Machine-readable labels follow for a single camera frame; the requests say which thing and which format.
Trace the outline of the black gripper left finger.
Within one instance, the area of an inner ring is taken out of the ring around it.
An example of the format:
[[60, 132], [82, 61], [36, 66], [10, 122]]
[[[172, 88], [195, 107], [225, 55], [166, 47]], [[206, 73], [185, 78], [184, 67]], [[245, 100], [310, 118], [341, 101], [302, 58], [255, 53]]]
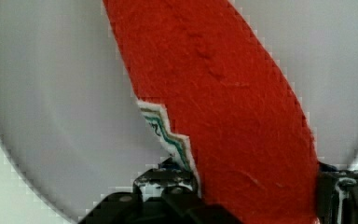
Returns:
[[131, 192], [106, 196], [78, 224], [241, 224], [198, 195], [196, 177], [171, 159], [141, 174]]

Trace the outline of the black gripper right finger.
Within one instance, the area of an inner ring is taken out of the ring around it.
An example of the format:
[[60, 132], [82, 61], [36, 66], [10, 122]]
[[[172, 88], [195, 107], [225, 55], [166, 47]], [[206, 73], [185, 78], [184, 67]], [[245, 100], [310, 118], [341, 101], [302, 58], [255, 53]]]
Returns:
[[358, 170], [338, 170], [319, 163], [318, 224], [358, 224]]

